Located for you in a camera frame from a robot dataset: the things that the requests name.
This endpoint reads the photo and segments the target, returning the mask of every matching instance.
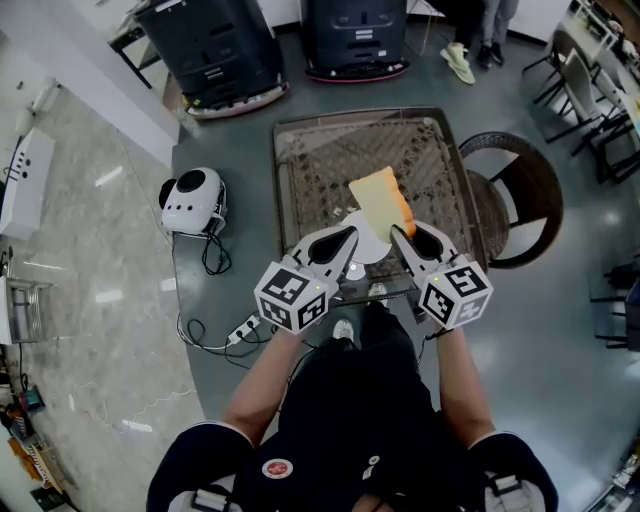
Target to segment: white robot head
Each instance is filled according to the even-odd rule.
[[[170,188],[163,202],[166,189]],[[177,181],[169,180],[160,193],[162,225],[174,233],[218,235],[225,226],[227,189],[213,169],[197,167]]]

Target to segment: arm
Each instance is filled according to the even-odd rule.
[[[222,421],[244,432],[254,446],[262,441],[280,406],[301,339],[302,334],[276,332],[227,405]]]
[[[458,439],[471,446],[495,431],[487,397],[462,329],[440,336],[436,344],[442,413]]]

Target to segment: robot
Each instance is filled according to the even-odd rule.
[[[493,287],[475,261],[458,253],[442,231],[416,221],[409,238],[398,226],[391,242],[415,285],[419,306],[444,330],[480,318]],[[280,263],[271,263],[254,290],[260,315],[294,334],[329,311],[338,279],[358,243],[357,229],[335,226],[304,237]]]

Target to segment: white plate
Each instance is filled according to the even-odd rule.
[[[364,271],[364,265],[362,263],[356,263],[355,261],[351,261],[349,263],[349,267],[347,268],[347,273],[345,277],[349,281],[359,281],[365,276],[366,272]]]
[[[342,224],[353,226],[358,230],[358,245],[353,253],[353,261],[371,265],[389,254],[391,244],[387,244],[378,238],[378,235],[367,222],[362,210],[357,210],[347,215]]]

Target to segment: electronic device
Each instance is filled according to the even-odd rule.
[[[458,253],[442,231],[424,222],[415,224],[411,238],[394,225],[391,243],[421,290],[420,308],[444,329],[480,318],[493,294],[480,265]],[[297,334],[327,314],[357,243],[353,226],[325,228],[304,237],[281,263],[269,265],[256,286],[260,316]]]
[[[197,119],[243,114],[289,89],[257,0],[150,0],[135,19]]]
[[[55,141],[38,128],[16,148],[0,198],[0,235],[28,240],[40,229]]]
[[[269,265],[256,286],[260,316],[297,334],[326,315],[357,243],[353,226],[334,226],[305,236],[281,263]]]
[[[422,290],[420,308],[447,330],[477,320],[493,294],[486,274],[477,262],[459,254],[442,231],[415,223],[413,238],[393,226],[391,243]]]
[[[207,237],[225,226],[227,188],[213,169],[197,167],[160,192],[162,225],[172,233]]]
[[[300,0],[307,75],[361,82],[403,73],[406,12],[407,0]]]

